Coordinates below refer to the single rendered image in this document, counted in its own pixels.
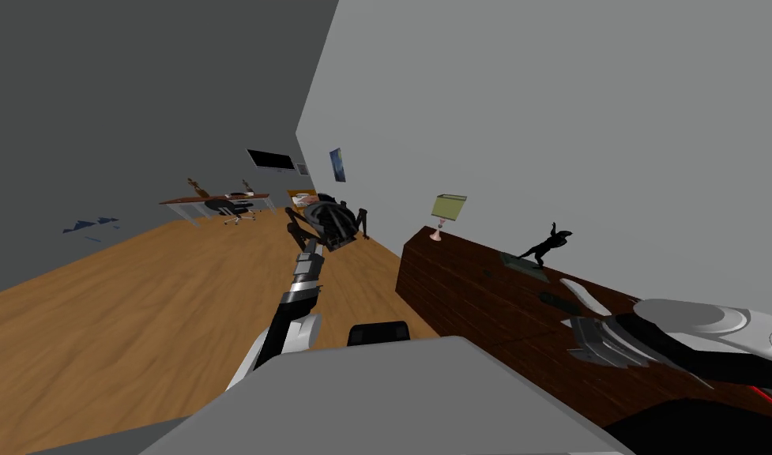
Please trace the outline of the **black figure statue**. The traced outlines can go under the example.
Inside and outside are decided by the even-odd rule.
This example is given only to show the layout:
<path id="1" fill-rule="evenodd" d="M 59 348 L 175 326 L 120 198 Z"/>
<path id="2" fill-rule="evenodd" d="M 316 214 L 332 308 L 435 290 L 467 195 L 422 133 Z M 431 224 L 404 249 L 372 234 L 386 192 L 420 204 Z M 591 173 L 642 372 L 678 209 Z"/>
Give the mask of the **black figure statue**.
<path id="1" fill-rule="evenodd" d="M 539 243 L 539 245 L 536 245 L 519 255 L 501 253 L 500 259 L 504 265 L 510 269 L 525 273 L 532 278 L 548 283 L 549 280 L 544 271 L 544 256 L 551 250 L 566 245 L 571 235 L 573 235 L 572 231 L 560 231 L 557 228 L 556 223 L 552 223 L 552 229 L 549 236 L 542 243 Z"/>

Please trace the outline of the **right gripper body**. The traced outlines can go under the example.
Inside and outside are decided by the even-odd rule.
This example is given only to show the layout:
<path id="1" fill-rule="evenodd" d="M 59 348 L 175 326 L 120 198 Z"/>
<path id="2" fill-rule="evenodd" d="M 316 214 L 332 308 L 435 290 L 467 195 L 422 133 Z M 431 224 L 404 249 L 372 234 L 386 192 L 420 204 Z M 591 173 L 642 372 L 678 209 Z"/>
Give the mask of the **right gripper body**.
<path id="1" fill-rule="evenodd" d="M 603 321 L 572 317 L 562 320 L 561 323 L 571 330 L 577 344 L 576 348 L 568 348 L 567 353 L 578 360 L 619 369 L 648 367 L 655 362 L 651 357 L 615 337 Z"/>

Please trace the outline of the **brown desk with white legs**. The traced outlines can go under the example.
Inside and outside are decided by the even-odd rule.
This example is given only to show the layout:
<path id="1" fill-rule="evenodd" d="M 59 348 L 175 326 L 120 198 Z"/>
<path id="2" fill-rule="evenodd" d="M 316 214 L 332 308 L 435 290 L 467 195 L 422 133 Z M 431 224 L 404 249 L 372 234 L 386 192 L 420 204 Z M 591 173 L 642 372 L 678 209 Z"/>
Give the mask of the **brown desk with white legs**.
<path id="1" fill-rule="evenodd" d="M 228 218 L 233 217 L 230 210 L 226 209 L 213 209 L 207 204 L 208 201 L 226 201 L 236 208 L 248 209 L 248 214 L 252 220 L 255 219 L 257 212 L 264 212 L 269 210 L 271 213 L 277 213 L 277 207 L 272 202 L 269 194 L 257 193 L 254 191 L 246 192 L 231 192 L 227 194 L 219 194 L 214 196 L 197 196 L 197 197 L 179 197 L 167 201 L 162 201 L 159 205 L 168 207 L 177 213 L 184 220 L 189 221 L 194 226 L 198 226 L 198 223 L 188 213 L 188 209 L 196 210 L 199 214 L 206 219 L 211 219 L 218 213 L 225 218 L 224 222 L 228 223 Z"/>

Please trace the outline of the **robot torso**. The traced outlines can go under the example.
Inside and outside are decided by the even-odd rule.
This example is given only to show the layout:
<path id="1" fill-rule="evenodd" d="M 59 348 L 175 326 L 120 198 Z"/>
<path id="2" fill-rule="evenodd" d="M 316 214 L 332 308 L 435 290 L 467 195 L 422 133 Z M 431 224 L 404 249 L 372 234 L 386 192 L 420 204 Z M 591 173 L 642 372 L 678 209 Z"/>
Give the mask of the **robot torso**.
<path id="1" fill-rule="evenodd" d="M 279 355 L 185 419 L 29 455 L 634 455 L 462 337 Z"/>

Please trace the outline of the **black wall television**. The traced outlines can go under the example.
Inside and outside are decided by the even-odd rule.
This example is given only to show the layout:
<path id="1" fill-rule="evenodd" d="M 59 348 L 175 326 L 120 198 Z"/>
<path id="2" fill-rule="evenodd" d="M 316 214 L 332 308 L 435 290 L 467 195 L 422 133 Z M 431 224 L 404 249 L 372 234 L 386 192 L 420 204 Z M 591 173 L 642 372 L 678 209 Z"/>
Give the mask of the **black wall television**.
<path id="1" fill-rule="evenodd" d="M 296 169 L 296 166 L 289 155 L 253 149 L 248 149 L 247 154 L 256 168 L 271 169 L 274 171 L 294 171 Z"/>

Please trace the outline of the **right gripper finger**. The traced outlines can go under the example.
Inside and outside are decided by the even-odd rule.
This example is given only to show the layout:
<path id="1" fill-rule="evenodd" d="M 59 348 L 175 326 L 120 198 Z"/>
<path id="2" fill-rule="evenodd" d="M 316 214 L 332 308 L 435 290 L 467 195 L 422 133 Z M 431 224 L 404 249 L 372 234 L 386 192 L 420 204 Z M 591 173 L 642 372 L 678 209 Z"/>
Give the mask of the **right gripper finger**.
<path id="1" fill-rule="evenodd" d="M 582 316 L 582 307 L 577 303 L 564 299 L 560 296 L 543 291 L 540 293 L 540 301 L 570 316 Z"/>
<path id="2" fill-rule="evenodd" d="M 562 278 L 559 282 L 564 285 L 572 294 L 582 303 L 597 315 L 607 317 L 612 316 L 612 312 L 604 305 L 602 305 L 596 298 L 594 298 L 589 291 L 584 288 L 580 283 L 573 280 Z"/>

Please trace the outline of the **green shade table lamp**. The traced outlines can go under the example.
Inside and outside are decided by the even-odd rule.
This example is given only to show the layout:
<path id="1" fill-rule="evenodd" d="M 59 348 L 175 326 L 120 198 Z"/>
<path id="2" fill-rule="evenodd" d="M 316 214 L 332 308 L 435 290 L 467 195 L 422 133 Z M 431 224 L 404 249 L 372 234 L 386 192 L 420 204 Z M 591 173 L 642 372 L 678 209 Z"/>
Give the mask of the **green shade table lamp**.
<path id="1" fill-rule="evenodd" d="M 466 196 L 455 194 L 440 194 L 435 197 L 431 210 L 431 216 L 438 220 L 437 227 L 429 238 L 434 241 L 441 240 L 441 231 L 446 221 L 455 221 L 467 200 Z"/>

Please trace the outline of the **black office chair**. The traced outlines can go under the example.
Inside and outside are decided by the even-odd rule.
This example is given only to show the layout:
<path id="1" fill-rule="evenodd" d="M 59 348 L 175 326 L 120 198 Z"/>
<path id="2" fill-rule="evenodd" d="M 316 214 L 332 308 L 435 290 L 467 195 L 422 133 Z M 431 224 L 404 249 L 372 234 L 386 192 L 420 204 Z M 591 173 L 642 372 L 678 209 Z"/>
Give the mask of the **black office chair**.
<path id="1" fill-rule="evenodd" d="M 228 216 L 230 219 L 226 220 L 224 225 L 228 225 L 231 222 L 234 225 L 238 225 L 241 220 L 256 220 L 255 215 L 250 209 L 253 206 L 252 203 L 236 204 L 229 200 L 210 199 L 205 201 L 205 206 L 223 216 Z"/>

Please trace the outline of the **black exercise machine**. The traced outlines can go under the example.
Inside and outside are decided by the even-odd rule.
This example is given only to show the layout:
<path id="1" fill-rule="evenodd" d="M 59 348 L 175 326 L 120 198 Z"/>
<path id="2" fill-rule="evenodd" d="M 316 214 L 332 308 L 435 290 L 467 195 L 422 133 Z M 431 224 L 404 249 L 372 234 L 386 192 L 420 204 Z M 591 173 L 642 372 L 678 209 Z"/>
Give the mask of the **black exercise machine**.
<path id="1" fill-rule="evenodd" d="M 355 241 L 359 231 L 364 239 L 370 238 L 367 210 L 358 209 L 354 215 L 345 201 L 339 202 L 328 194 L 308 194 L 298 202 L 303 204 L 302 212 L 287 207 L 285 213 L 290 218 L 287 230 L 300 250 L 305 250 L 312 239 L 333 252 Z"/>

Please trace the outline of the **dark brown wooden dresser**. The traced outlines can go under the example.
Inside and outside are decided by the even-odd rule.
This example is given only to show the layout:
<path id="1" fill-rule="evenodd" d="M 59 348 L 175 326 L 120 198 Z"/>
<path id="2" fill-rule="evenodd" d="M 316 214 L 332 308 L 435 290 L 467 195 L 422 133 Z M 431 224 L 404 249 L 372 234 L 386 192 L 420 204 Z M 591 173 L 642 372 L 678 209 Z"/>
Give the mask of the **dark brown wooden dresser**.
<path id="1" fill-rule="evenodd" d="M 617 369 L 578 360 L 566 315 L 541 291 L 572 299 L 546 269 L 548 283 L 505 266 L 500 253 L 455 235 L 440 241 L 421 228 L 401 255 L 396 290 L 438 334 L 460 336 L 516 370 L 567 407 L 603 427 L 667 400 L 697 398 L 772 418 L 772 404 L 742 385 L 704 386 L 669 367 Z"/>

